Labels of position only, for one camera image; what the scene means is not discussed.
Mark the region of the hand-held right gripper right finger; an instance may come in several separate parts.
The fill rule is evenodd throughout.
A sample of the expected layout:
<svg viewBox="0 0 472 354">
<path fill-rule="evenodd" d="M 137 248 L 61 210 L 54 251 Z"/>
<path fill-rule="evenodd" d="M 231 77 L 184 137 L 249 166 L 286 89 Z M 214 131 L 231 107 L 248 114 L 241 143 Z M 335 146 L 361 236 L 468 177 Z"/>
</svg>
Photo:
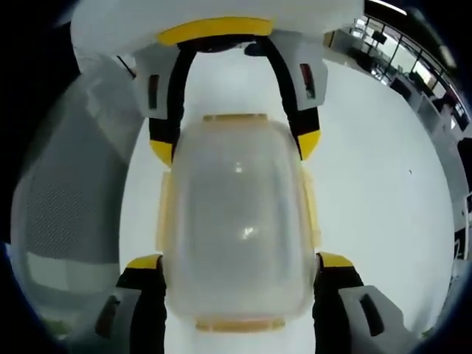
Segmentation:
<svg viewBox="0 0 472 354">
<path fill-rule="evenodd" d="M 408 353 L 409 331 L 401 309 L 365 285 L 347 258 L 316 255 L 312 310 L 316 353 Z"/>
</svg>

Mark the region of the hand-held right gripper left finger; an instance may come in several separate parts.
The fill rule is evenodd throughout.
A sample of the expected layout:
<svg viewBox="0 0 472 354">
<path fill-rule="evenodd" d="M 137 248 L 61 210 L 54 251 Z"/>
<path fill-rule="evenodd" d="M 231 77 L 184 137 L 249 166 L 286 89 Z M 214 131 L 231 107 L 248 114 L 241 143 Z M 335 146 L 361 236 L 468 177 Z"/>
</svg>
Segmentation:
<svg viewBox="0 0 472 354">
<path fill-rule="evenodd" d="M 130 261 L 120 274 L 115 288 L 139 292 L 128 331 L 128 352 L 163 353 L 167 286 L 162 256 L 151 254 Z"/>
</svg>

